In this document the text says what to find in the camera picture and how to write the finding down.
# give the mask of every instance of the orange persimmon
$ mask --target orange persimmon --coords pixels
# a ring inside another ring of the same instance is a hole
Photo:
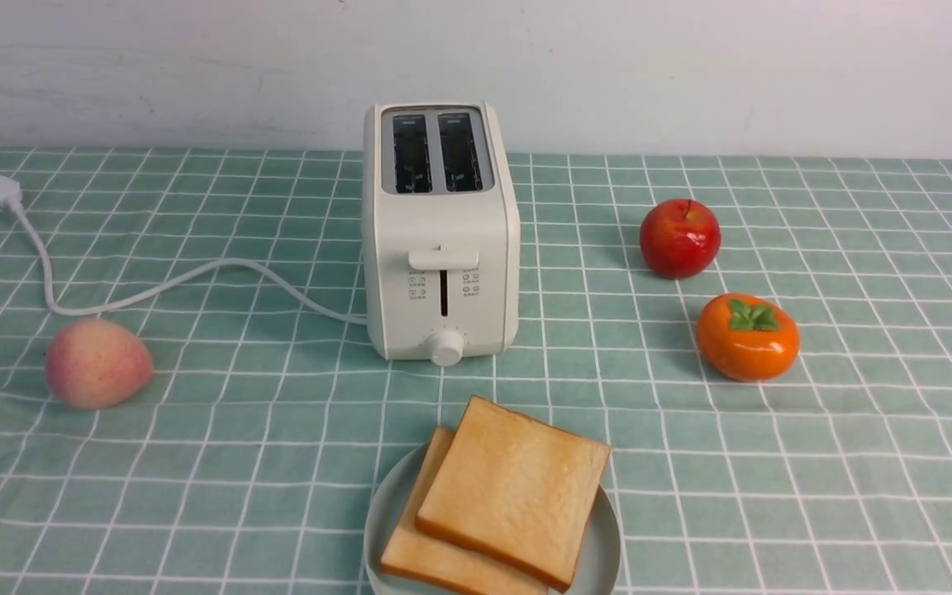
[[[757,382],[791,368],[800,351],[800,331],[778,305],[747,293],[726,293],[700,312],[696,344],[722,375]]]

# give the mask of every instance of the peach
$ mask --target peach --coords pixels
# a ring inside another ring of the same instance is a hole
[[[46,351],[50,394],[75,409],[114,407],[139,392],[153,372],[149,350],[135,334],[97,317],[57,331]]]

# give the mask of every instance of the power plug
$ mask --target power plug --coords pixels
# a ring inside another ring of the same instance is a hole
[[[0,207],[16,210],[20,207],[20,182],[7,176],[0,176]]]

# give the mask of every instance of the toaster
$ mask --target toaster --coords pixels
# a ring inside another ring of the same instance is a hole
[[[450,366],[517,329],[521,219],[487,102],[374,105],[363,130],[367,329],[386,360]]]

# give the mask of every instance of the persimmon leaf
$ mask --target persimmon leaf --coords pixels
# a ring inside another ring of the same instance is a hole
[[[745,304],[741,300],[737,300],[736,297],[732,298],[732,300],[730,300],[726,304],[729,305],[730,312],[733,312],[734,316],[742,315],[747,317],[749,313],[751,313],[751,308],[748,306],[748,304]]]
[[[766,316],[767,312],[770,312],[771,315],[774,313],[770,308],[767,308],[767,306],[755,306],[755,308],[751,309],[751,320],[762,319],[762,317]]]
[[[730,331],[751,331],[752,328],[754,328],[754,323],[751,317],[741,315],[740,312],[734,313],[730,317]]]
[[[756,327],[763,327],[766,331],[776,331],[778,328],[781,328],[781,325],[778,324],[777,317],[774,317],[774,310],[772,308],[766,308],[762,312],[759,312],[759,315],[752,317]]]

